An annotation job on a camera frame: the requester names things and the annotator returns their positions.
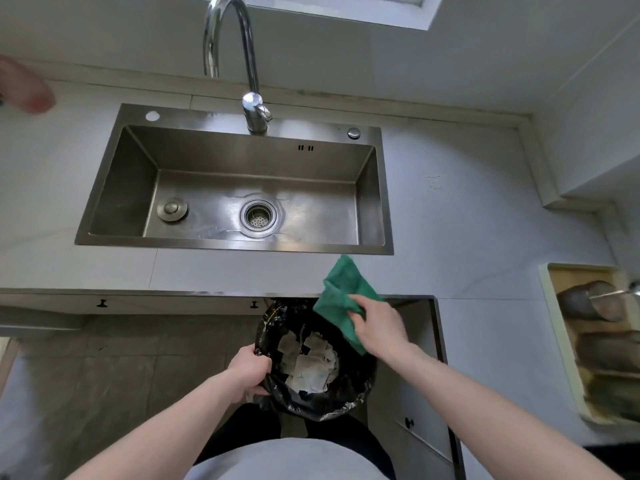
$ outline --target green sponge cloth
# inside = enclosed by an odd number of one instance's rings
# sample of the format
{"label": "green sponge cloth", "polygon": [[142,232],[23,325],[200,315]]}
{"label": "green sponge cloth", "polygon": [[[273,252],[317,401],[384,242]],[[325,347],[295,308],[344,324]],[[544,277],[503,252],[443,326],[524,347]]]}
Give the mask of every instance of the green sponge cloth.
{"label": "green sponge cloth", "polygon": [[353,322],[347,315],[347,310],[351,310],[364,317],[364,310],[348,294],[384,301],[362,277],[353,260],[343,254],[324,280],[324,291],[316,301],[314,311],[336,325],[356,352],[364,355],[367,351],[357,338]]}

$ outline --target faucet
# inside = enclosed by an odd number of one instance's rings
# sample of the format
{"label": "faucet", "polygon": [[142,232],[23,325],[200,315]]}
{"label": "faucet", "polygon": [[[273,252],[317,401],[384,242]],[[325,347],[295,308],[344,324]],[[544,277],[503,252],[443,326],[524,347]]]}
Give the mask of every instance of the faucet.
{"label": "faucet", "polygon": [[269,121],[272,120],[273,117],[262,102],[262,96],[260,96],[258,71],[255,68],[251,21],[249,21],[249,12],[247,12],[244,0],[211,0],[209,3],[205,19],[203,41],[204,74],[210,77],[220,77],[220,69],[218,67],[218,42],[220,40],[222,17],[224,17],[225,10],[229,5],[233,5],[236,9],[238,21],[240,22],[242,45],[244,47],[244,63],[249,79],[249,88],[251,89],[251,91],[242,98],[246,125],[250,133],[262,134],[267,131]]}

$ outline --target sink basin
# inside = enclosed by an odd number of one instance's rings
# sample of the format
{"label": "sink basin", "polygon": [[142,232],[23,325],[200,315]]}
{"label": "sink basin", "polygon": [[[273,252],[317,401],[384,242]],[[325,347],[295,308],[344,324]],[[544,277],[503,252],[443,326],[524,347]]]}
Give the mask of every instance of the sink basin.
{"label": "sink basin", "polygon": [[123,104],[76,244],[393,254],[380,129]]}

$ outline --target trash bag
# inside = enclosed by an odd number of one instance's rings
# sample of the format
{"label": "trash bag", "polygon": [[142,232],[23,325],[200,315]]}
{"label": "trash bag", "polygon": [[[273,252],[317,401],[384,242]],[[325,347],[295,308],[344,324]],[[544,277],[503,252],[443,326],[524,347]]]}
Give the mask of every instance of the trash bag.
{"label": "trash bag", "polygon": [[[347,414],[364,403],[373,387],[378,363],[371,354],[358,354],[338,327],[313,311],[315,303],[316,299],[311,298],[274,301],[258,326],[255,350],[256,354],[271,358],[271,373],[265,377],[262,386],[272,399],[293,415],[324,421]],[[319,333],[336,352],[339,370],[337,377],[328,383],[326,392],[295,392],[285,384],[288,375],[280,370],[283,353],[278,345],[289,331],[296,334],[300,344],[313,332]],[[305,353],[305,347],[302,347],[302,353]]]}

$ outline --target gray tile floor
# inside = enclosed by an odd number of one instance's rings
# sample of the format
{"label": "gray tile floor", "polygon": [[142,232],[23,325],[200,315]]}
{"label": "gray tile floor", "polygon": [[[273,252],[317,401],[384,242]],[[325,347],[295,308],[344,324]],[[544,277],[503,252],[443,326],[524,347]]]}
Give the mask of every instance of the gray tile floor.
{"label": "gray tile floor", "polygon": [[224,370],[254,342],[258,320],[100,316],[82,331],[22,340],[0,397],[0,475],[64,478]]}

